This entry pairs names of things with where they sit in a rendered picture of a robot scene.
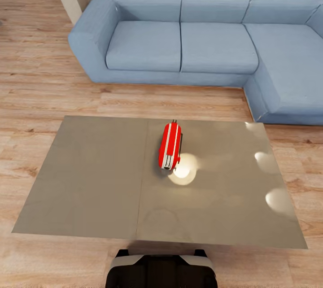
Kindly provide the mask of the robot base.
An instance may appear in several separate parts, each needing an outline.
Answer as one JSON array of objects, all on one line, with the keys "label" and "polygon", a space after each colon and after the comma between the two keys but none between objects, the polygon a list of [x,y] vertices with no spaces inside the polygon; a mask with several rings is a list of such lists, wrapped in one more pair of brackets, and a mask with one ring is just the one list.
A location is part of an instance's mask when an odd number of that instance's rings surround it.
[{"label": "robot base", "polygon": [[112,260],[105,288],[218,288],[212,261],[202,249],[195,255],[128,255]]}]

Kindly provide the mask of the radio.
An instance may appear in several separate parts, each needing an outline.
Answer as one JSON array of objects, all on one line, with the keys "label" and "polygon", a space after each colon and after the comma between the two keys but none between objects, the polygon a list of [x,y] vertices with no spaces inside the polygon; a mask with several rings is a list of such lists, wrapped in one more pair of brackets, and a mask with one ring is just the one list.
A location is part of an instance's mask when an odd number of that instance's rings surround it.
[{"label": "radio", "polygon": [[158,164],[164,169],[173,169],[180,162],[180,151],[183,134],[177,120],[166,125],[159,149]]}]

